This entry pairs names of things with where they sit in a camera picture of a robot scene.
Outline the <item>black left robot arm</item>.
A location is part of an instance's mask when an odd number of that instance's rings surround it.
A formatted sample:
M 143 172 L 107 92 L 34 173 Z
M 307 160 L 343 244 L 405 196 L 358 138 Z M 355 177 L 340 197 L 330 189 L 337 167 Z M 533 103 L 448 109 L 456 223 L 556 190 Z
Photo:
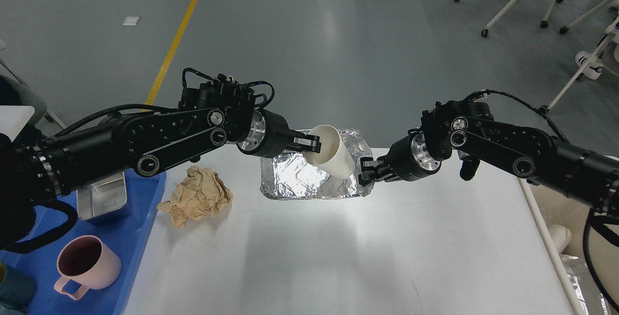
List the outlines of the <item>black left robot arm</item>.
M 1 249 L 28 254 L 59 240 L 78 214 L 58 196 L 127 169 L 151 178 L 228 142 L 259 158 L 325 150 L 323 137 L 292 130 L 266 109 L 275 90 L 254 90 L 266 81 L 241 84 L 190 67 L 182 75 L 177 108 L 118 105 L 36 142 L 19 144 L 2 134 Z

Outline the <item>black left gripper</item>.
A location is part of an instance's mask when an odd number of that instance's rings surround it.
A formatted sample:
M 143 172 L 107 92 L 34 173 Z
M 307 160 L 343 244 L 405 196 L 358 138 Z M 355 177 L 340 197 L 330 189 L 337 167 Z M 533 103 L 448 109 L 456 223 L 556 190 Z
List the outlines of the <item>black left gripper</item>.
M 254 110 L 245 139 L 236 144 L 245 155 L 274 158 L 286 147 L 289 151 L 320 153 L 320 136 L 294 131 L 285 118 L 268 110 Z

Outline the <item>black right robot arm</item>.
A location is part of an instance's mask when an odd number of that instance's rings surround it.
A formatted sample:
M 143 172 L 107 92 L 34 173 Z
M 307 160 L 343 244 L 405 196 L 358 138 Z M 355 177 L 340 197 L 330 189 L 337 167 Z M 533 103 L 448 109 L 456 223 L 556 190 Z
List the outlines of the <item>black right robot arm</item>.
M 582 250 L 588 270 L 606 301 L 617 309 L 595 271 L 590 256 L 590 232 L 613 246 L 618 234 L 619 165 L 596 152 L 571 144 L 547 114 L 525 101 L 516 101 L 542 117 L 554 135 L 539 128 L 495 121 L 482 97 L 494 90 L 475 91 L 460 101 L 435 104 L 421 116 L 421 125 L 396 141 L 387 154 L 360 158 L 358 183 L 413 182 L 436 174 L 454 150 L 462 160 L 460 178 L 471 180 L 484 162 L 533 185 L 542 185 L 586 205 Z

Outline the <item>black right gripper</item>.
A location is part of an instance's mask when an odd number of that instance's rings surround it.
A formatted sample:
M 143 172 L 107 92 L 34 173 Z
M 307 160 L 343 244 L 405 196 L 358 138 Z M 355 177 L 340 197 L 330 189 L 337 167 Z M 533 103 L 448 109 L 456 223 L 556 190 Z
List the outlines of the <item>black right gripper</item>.
M 396 141 L 384 158 L 360 158 L 358 184 L 414 182 L 438 173 L 442 163 L 429 154 L 424 134 L 413 133 Z

